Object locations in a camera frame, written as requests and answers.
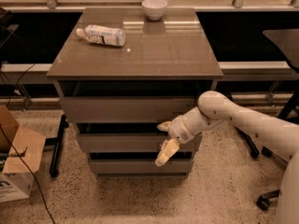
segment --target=drawer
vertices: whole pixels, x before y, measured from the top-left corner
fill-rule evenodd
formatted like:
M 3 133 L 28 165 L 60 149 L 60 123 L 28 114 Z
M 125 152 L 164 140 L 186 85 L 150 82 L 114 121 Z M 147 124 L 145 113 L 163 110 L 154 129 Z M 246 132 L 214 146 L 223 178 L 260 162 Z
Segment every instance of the drawer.
M 89 166 L 93 173 L 110 176 L 187 176 L 192 170 L 193 164 L 193 160 L 173 160 L 162 167 L 158 167 L 154 160 L 89 161 Z
M 161 145 L 169 136 L 163 134 L 77 134 L 77 141 L 81 150 L 85 153 L 157 153 Z M 197 135 L 191 142 L 181 145 L 182 152 L 191 152 L 193 158 L 194 152 L 198 151 L 202 135 Z
M 60 102 L 67 119 L 72 123 L 165 121 L 196 106 L 194 97 L 62 97 Z

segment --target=bottom drawer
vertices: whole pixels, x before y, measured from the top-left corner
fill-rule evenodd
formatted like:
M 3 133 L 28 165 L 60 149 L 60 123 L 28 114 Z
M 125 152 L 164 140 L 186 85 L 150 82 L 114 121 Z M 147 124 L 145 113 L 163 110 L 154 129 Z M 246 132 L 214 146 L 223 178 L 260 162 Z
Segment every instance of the bottom drawer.
M 193 160 L 172 160 L 158 167 L 155 160 L 89 160 L 93 173 L 103 176 L 181 176 L 192 170 Z

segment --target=chair leg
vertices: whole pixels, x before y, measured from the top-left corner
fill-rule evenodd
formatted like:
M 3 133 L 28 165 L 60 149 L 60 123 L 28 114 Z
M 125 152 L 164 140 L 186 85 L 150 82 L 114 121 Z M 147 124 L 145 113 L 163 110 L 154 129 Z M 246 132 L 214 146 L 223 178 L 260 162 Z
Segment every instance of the chair leg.
M 262 194 L 256 201 L 256 205 L 264 211 L 268 210 L 270 206 L 269 199 L 277 198 L 279 196 L 279 193 L 280 193 L 280 189 Z

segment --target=cabinet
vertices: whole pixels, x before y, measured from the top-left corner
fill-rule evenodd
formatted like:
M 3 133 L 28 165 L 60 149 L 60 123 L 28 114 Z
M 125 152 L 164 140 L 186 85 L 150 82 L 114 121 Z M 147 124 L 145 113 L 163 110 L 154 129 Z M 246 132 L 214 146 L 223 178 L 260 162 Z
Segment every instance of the cabinet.
M 75 37 L 75 29 L 88 24 L 123 28 L 125 45 Z M 157 167 L 169 137 L 156 126 L 192 109 L 222 76 L 194 11 L 169 8 L 153 22 L 141 8 L 87 8 L 75 29 L 47 77 L 91 170 L 100 176 L 188 176 L 201 135 Z

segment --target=robotic hand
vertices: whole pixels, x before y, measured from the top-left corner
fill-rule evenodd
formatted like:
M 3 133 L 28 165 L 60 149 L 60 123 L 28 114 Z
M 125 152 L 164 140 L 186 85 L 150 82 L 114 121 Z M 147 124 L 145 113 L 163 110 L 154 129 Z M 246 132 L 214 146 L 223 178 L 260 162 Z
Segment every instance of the robotic hand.
M 168 132 L 171 139 L 164 141 L 156 165 L 164 165 L 180 145 L 225 121 L 289 163 L 280 187 L 276 223 L 299 223 L 299 126 L 239 106 L 221 93 L 203 93 L 198 107 L 158 125 L 158 129 Z

